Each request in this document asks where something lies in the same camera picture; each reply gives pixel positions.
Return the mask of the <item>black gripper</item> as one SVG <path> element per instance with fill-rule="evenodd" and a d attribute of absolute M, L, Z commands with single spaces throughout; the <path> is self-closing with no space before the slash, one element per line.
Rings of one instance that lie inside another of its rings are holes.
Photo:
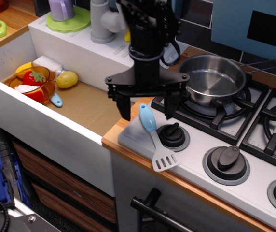
<path fill-rule="evenodd" d="M 130 98 L 140 97 L 164 97 L 164 114 L 166 119 L 172 118 L 182 95 L 186 93 L 189 80 L 188 74 L 166 69 L 159 60 L 134 60 L 131 68 L 107 77 L 105 84 L 108 86 L 108 97 L 116 100 L 122 118 L 130 121 Z"/>

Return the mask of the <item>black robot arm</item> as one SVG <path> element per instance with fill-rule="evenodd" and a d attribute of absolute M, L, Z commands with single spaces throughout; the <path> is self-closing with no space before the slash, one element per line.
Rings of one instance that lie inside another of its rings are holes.
<path fill-rule="evenodd" d="M 105 79 L 108 97 L 116 102 L 123 119 L 131 119 L 133 97 L 164 97 L 164 114 L 170 119 L 187 96 L 189 75 L 163 68 L 165 47 L 180 52 L 175 37 L 180 21 L 176 19 L 169 0 L 118 0 L 131 43 L 129 55 L 134 65 L 127 71 Z"/>

